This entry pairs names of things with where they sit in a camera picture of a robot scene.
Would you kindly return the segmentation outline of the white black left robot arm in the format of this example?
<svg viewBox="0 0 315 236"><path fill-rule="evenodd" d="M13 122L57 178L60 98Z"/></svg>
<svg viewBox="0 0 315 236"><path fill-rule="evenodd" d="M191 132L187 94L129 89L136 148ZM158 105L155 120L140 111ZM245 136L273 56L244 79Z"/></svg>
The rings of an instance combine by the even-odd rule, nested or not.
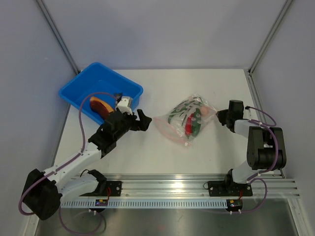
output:
<svg viewBox="0 0 315 236"><path fill-rule="evenodd" d="M32 170L26 179L18 209L23 215L35 214L41 220L50 218L60 206L85 194L108 195L107 178L97 170L75 179L83 168L102 159L128 131L146 131L152 118L139 109L137 114L116 110L88 139L77 154L44 171Z"/></svg>

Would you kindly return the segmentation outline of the grey fake fish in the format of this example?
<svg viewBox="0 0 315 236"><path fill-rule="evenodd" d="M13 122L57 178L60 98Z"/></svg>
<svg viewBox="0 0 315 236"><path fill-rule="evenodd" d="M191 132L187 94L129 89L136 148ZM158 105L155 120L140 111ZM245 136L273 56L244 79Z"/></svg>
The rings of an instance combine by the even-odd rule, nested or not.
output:
<svg viewBox="0 0 315 236"><path fill-rule="evenodd" d="M122 92L121 92L121 93L115 93L115 94L114 94L116 103L119 103L119 102L121 101L122 96L123 96L123 93L122 93Z"/></svg>

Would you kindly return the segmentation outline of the orange red fake papaya slice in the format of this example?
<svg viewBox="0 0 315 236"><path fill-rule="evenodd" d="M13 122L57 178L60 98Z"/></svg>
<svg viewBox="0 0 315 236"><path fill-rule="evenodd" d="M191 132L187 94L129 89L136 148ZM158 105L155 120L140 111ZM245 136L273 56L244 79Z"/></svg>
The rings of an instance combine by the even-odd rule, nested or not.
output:
<svg viewBox="0 0 315 236"><path fill-rule="evenodd" d="M95 96L90 98L90 109L102 119L105 119L110 113L114 112L114 109L108 103Z"/></svg>

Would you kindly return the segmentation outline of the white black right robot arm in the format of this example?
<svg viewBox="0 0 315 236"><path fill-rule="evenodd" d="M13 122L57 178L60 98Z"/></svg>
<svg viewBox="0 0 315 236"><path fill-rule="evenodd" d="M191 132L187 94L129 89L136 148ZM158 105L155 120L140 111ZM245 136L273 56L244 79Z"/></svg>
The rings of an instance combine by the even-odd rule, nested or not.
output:
<svg viewBox="0 0 315 236"><path fill-rule="evenodd" d="M244 118L245 110L251 109L268 116L273 123ZM224 178L223 188L227 194L234 195L241 185L249 184L255 177L286 166L283 130L269 114L255 107L245 107L243 101L230 100L228 109L218 111L217 117L221 125L248 139L246 161L231 169Z"/></svg>

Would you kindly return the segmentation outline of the red fake pepper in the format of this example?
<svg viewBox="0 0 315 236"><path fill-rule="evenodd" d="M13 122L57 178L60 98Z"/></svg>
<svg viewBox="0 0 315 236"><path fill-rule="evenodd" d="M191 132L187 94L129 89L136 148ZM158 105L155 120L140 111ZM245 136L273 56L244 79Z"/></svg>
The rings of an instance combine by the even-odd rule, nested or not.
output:
<svg viewBox="0 0 315 236"><path fill-rule="evenodd" d="M191 114L186 120L185 134L187 136L190 136L192 134L192 118L193 118L193 114Z"/></svg>

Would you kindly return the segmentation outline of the clear zip top bag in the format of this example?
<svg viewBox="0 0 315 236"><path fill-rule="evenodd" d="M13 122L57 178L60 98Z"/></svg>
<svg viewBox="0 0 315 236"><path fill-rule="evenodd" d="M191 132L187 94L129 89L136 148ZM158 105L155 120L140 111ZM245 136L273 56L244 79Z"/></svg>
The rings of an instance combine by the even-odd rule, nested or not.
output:
<svg viewBox="0 0 315 236"><path fill-rule="evenodd" d="M172 108L167 114L154 117L158 131L167 139L190 146L217 110L199 94L192 94Z"/></svg>

